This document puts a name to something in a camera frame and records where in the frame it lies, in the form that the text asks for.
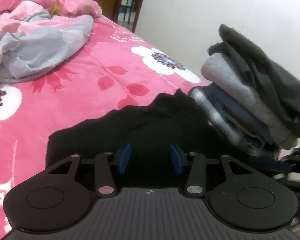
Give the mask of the black t-shirt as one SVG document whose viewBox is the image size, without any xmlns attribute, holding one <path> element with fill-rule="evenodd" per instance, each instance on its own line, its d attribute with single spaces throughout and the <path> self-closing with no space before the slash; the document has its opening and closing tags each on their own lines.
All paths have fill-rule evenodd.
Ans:
<svg viewBox="0 0 300 240">
<path fill-rule="evenodd" d="M 211 159 L 223 154 L 247 156 L 209 125 L 207 115 L 191 97 L 178 90 L 173 95 L 159 94 L 148 106 L 126 106 L 53 133 L 45 162 L 52 166 L 72 154 L 93 159 L 126 144 L 131 146 L 122 178 L 126 187 L 177 187 L 170 154 L 173 144 Z"/>
</svg>

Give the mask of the folded grey garments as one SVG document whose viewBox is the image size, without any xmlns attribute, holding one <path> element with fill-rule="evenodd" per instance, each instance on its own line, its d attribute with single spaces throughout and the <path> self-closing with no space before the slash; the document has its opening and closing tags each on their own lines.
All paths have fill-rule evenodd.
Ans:
<svg viewBox="0 0 300 240">
<path fill-rule="evenodd" d="M 235 29 L 221 24 L 219 35 L 222 42 L 208 49 L 202 76 L 261 120 L 278 146 L 295 147 L 300 139 L 300 81 Z"/>
</svg>

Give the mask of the pink floral bed blanket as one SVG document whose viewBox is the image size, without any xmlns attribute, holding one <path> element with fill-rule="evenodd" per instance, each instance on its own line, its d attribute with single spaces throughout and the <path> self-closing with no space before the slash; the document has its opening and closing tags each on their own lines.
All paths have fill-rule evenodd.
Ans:
<svg viewBox="0 0 300 240">
<path fill-rule="evenodd" d="M 15 185 L 44 169 L 49 136 L 159 93 L 188 92 L 200 78 L 107 18 L 87 44 L 38 79 L 0 88 L 0 239 L 11 229 L 2 205 Z"/>
</svg>

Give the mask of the pink grey floral duvet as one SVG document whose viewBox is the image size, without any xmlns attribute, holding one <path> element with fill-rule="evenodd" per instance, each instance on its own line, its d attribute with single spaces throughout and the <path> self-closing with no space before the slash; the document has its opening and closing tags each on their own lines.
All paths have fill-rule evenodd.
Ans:
<svg viewBox="0 0 300 240">
<path fill-rule="evenodd" d="M 47 74 L 87 43 L 101 15 L 94 0 L 0 0 L 0 83 Z"/>
</svg>

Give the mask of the chair in doorway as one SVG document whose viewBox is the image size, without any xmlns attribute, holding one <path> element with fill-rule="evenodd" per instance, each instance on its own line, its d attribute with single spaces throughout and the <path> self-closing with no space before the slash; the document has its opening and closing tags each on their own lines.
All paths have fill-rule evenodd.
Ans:
<svg viewBox="0 0 300 240">
<path fill-rule="evenodd" d="M 120 13 L 123 13 L 123 22 L 126 20 L 128 14 L 127 24 L 130 25 L 130 19 L 134 8 L 134 0 L 126 0 L 125 3 L 121 4 Z"/>
</svg>

